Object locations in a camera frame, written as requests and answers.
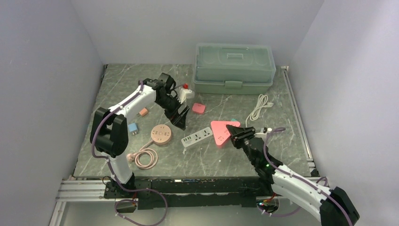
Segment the pink triangular socket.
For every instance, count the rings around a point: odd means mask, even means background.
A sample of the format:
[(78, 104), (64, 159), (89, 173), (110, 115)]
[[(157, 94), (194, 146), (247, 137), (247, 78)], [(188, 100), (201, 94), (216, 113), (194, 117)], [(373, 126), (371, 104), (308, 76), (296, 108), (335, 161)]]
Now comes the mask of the pink triangular socket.
[(227, 129), (227, 125), (232, 125), (235, 127), (240, 126), (239, 121), (211, 121), (211, 129), (213, 131), (213, 136), (215, 144), (218, 148), (223, 148), (224, 145), (229, 140), (231, 134)]

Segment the round pink socket hub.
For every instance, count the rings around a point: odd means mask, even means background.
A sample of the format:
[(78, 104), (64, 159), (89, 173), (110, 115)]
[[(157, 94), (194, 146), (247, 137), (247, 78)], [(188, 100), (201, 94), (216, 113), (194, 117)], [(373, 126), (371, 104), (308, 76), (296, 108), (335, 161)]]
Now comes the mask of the round pink socket hub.
[(172, 139), (172, 130), (165, 124), (159, 124), (151, 130), (151, 139), (157, 145), (166, 145)]

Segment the pink plug adapter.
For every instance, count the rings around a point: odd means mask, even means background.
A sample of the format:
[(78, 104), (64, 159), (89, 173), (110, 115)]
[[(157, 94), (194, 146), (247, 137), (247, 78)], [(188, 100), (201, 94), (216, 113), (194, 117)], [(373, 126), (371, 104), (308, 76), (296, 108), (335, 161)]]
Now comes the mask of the pink plug adapter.
[(192, 106), (192, 111), (197, 114), (203, 114), (205, 112), (206, 106), (200, 103), (194, 103)]

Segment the white power strip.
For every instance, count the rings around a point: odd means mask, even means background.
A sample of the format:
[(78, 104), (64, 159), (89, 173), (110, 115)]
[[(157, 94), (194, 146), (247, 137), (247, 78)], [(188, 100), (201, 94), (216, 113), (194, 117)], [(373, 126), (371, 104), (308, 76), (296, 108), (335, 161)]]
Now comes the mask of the white power strip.
[(190, 134), (181, 139), (181, 142), (185, 148), (192, 146), (206, 138), (210, 138), (213, 136), (213, 131), (210, 127), (206, 127), (201, 129), (193, 134)]

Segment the orange charger cube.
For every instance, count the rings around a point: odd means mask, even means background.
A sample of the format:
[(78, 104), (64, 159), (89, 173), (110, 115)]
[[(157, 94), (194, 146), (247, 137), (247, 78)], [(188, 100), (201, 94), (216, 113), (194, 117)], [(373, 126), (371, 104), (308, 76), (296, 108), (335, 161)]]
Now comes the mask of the orange charger cube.
[(148, 109), (147, 108), (143, 108), (137, 115), (140, 117), (144, 117), (148, 114)]

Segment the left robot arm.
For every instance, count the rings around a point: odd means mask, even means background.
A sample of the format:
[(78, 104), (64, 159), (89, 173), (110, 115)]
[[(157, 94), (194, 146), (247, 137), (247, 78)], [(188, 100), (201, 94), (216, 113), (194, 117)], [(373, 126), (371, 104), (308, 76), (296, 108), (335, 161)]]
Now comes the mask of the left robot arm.
[(162, 73), (157, 79), (140, 80), (138, 88), (114, 106), (95, 110), (91, 153), (94, 158), (105, 159), (122, 197), (132, 196), (136, 189), (134, 173), (124, 158), (129, 139), (128, 122), (147, 105), (156, 103), (172, 125), (185, 130), (189, 111), (186, 100), (193, 96), (188, 84), (177, 85), (171, 75)]

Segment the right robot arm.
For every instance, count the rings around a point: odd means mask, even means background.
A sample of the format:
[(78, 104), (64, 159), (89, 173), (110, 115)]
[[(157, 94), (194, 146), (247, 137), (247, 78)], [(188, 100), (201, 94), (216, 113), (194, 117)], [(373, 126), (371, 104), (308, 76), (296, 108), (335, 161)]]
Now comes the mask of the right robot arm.
[(227, 125), (226, 128), (233, 146), (243, 150), (258, 174), (261, 193), (282, 195), (313, 215), (323, 226), (353, 226), (358, 222), (360, 214), (342, 188), (313, 182), (269, 153), (268, 140), (285, 131), (284, 127), (269, 129), (263, 134), (253, 127)]

